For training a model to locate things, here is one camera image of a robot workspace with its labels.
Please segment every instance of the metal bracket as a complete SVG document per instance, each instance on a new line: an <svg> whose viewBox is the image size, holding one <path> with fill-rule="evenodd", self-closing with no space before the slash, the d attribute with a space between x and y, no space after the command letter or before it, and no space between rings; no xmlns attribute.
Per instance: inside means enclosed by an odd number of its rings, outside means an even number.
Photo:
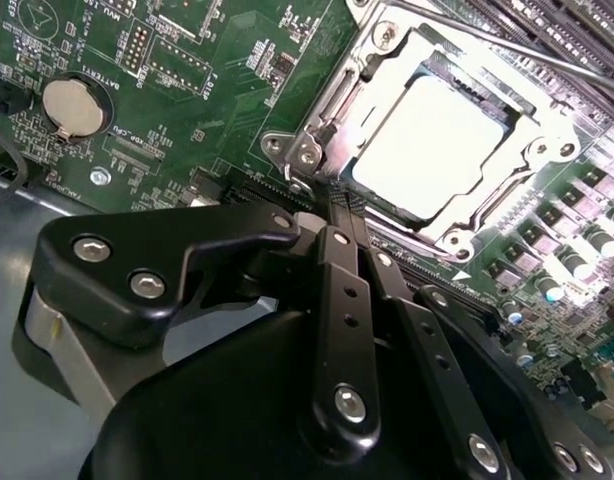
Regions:
<svg viewBox="0 0 614 480"><path fill-rule="evenodd" d="M166 367L162 342L136 351L116 347L49 307L37 290L24 328L51 355L78 404L99 423L133 386Z"/></svg>

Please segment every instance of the metal rod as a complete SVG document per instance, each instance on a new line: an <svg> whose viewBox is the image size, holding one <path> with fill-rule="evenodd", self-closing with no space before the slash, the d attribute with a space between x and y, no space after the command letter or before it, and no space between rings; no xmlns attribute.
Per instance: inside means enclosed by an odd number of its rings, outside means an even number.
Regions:
<svg viewBox="0 0 614 480"><path fill-rule="evenodd" d="M520 53L521 55L531 58L532 60L536 60L545 65L548 65L555 70L582 77L589 83L606 88L608 90L612 90L614 92L614 80L607 78L603 75L598 75L597 73L592 72L591 70L587 70L586 68L579 67L578 65L574 65L570 62L559 60L555 57L552 57L551 55L546 55L544 53L538 52L537 50L527 48L523 45L510 42L509 40L505 40L504 38L500 38L496 35L485 32L484 30L474 27L473 25L463 23L460 20L455 20L453 18L447 17L446 15L436 13L419 5L414 5L412 3L398 0L395 1L393 4L398 5L399 7L412 13L420 15L421 17L445 25L446 27L453 28L454 30L458 30L463 33L467 33L481 40L485 40L486 42L493 43L494 45L506 48L507 50Z"/></svg>

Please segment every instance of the mounting hole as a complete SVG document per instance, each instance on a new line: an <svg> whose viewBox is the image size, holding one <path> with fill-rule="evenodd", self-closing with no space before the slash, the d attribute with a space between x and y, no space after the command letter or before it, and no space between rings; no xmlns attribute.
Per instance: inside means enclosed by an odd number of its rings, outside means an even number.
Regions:
<svg viewBox="0 0 614 480"><path fill-rule="evenodd" d="M358 320L356 320L351 315L345 315L345 323L347 324L348 327L351 327L351 328L356 328L358 325L360 325L358 323Z"/></svg>
<svg viewBox="0 0 614 480"><path fill-rule="evenodd" d="M449 370L451 368L449 362L445 360L445 357L442 355L436 355L436 362L438 362L438 365L440 365L440 368L443 370Z"/></svg>
<svg viewBox="0 0 614 480"><path fill-rule="evenodd" d="M466 248L463 248L461 250L458 250L458 252L456 252L456 258L458 260L468 260L470 257L471 257L471 252L467 250Z"/></svg>
<svg viewBox="0 0 614 480"><path fill-rule="evenodd" d="M436 335L436 332L434 332L434 329L431 328L431 326L428 323L421 324L420 328L422 328L423 331L430 337L433 337L434 335Z"/></svg>
<svg viewBox="0 0 614 480"><path fill-rule="evenodd" d="M576 145L573 143L566 143L562 147L560 147L560 156L561 157L569 157L576 151Z"/></svg>

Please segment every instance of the green circuit board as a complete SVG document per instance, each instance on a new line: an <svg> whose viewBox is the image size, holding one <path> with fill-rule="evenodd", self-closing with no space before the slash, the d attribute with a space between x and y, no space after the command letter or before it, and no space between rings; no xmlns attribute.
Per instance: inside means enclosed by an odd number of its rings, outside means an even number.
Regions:
<svg viewBox="0 0 614 480"><path fill-rule="evenodd" d="M466 2L434 3L471 23L488 22ZM104 86L114 112L106 132L74 144L50 134L40 102L18 115L0 116L0 131L48 169L49 188L102 212L175 206L198 173L223 177L237 170L289 195L260 149L260 135L296 131L356 32L344 0L3 1L0 77L40 97L51 79L79 72ZM499 53L517 64L517 56ZM553 90L536 66L519 71ZM488 269L504 259L510 245L522 242L524 226L539 222L542 206L560 206L564 192L593 165L614 176L614 126L597 118L584 99L577 101L572 118L583 154L539 172L508 213L478 234L477 254L469 263L434 260L375 239L463 295L496 307L506 300L522 306L525 323L508 328L527 340L534 354L528 373L541 386L573 358L593 367L600 361L598 349L614 339L605 314L614 303L614 258L598 260L587 284L565 285L569 295L558 303L547 302L536 289L542 268L513 287L496 281ZM92 183L97 167L110 173L108 185ZM603 215L614 211L614 198L585 193ZM598 228L596 221L566 213L578 225L577 237ZM556 254L568 248L565 238L551 235L561 243ZM557 356L547 355L551 345Z"/></svg>
<svg viewBox="0 0 614 480"><path fill-rule="evenodd" d="M47 135L40 106L0 131L52 173L47 184L103 212L174 206L196 171L235 168L281 185L259 135L295 130L356 32L342 0L10 0L0 77L40 95L63 72L109 93L105 134ZM90 172L111 173L104 188Z"/></svg>

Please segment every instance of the black plastic bracket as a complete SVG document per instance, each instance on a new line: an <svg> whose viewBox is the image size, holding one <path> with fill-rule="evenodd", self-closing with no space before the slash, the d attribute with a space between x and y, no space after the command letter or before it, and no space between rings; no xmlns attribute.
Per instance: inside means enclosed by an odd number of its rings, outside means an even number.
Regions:
<svg viewBox="0 0 614 480"><path fill-rule="evenodd" d="M380 406L369 285L358 276L358 247L339 228L316 241L320 298L307 442L335 463L354 463L380 435Z"/></svg>
<svg viewBox="0 0 614 480"><path fill-rule="evenodd" d="M438 301L435 287L423 287L416 301L431 310L465 375L504 441L514 464L527 478L612 479L598 447L542 392L451 297Z"/></svg>
<svg viewBox="0 0 614 480"><path fill-rule="evenodd" d="M404 334L436 410L446 445L446 468L453 465L454 478L508 478L502 452L434 314L408 300L412 295L389 256L375 248L365 255L375 296L382 302L384 314L392 317ZM440 292L435 295L446 301Z"/></svg>
<svg viewBox="0 0 614 480"><path fill-rule="evenodd" d="M108 342L139 348L162 337L204 269L254 249L289 248L299 234L293 218L271 204L61 218L40 232L30 276L51 308ZM103 241L109 257L83 261L74 251L83 238ZM132 291L132 277L143 272L164 283L158 298Z"/></svg>

